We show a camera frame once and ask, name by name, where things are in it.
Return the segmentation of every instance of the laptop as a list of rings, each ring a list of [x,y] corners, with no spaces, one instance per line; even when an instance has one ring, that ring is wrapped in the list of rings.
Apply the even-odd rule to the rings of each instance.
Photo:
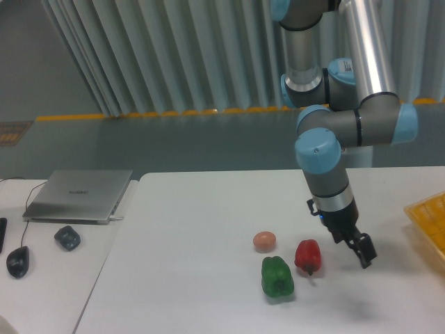
[[[132,170],[55,170],[23,214],[48,223],[108,224]]]

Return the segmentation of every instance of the red bell pepper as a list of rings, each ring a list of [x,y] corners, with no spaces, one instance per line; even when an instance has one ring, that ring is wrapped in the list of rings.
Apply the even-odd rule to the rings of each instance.
[[[321,268],[321,253],[317,241],[313,239],[303,240],[295,252],[295,265],[312,275]]]

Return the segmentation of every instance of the mouse cable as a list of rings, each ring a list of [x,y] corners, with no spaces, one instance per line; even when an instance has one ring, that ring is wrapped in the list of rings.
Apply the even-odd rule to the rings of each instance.
[[[25,180],[25,178],[21,177],[21,176],[13,176],[13,177],[7,177],[6,179],[2,179],[2,180],[0,180],[0,182],[8,181],[8,180]]]
[[[45,182],[43,182],[43,183],[39,184],[38,186],[35,186],[34,188],[31,189],[31,191],[29,192],[28,198],[26,199],[25,211],[28,209],[28,201],[29,201],[29,198],[31,197],[31,194],[33,193],[33,191],[36,190],[39,186],[42,186],[45,183],[47,183],[47,182],[45,181]],[[28,230],[28,225],[29,225],[29,219],[26,221],[26,227],[25,227],[25,231],[23,231],[23,234],[22,234],[22,240],[20,241],[20,247],[23,246],[23,238],[25,237],[26,230]]]

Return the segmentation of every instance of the pepper stem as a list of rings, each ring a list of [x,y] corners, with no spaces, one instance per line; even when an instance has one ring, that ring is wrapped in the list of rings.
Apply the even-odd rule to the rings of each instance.
[[[309,274],[309,276],[312,276],[312,274],[314,273],[314,270],[312,270],[312,266],[309,265],[305,266],[305,271]]]

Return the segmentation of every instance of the black object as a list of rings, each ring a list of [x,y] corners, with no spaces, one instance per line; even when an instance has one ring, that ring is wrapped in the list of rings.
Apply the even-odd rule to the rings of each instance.
[[[355,223],[359,218],[359,212],[355,200],[347,207],[335,212],[323,210],[314,211],[314,200],[307,201],[307,206],[312,216],[320,216],[321,223],[332,233],[334,242],[338,244],[343,240],[348,247],[354,251],[360,260],[362,268],[371,265],[371,260],[377,257],[371,237],[366,233],[361,233]]]
[[[22,246],[13,250],[6,259],[6,268],[12,277],[22,278],[29,269],[29,248]]]
[[[54,235],[54,239],[67,251],[72,251],[81,243],[80,235],[69,225],[61,228]]]
[[[1,254],[1,251],[3,250],[3,241],[5,240],[7,224],[8,224],[8,220],[6,218],[0,218],[0,254]]]

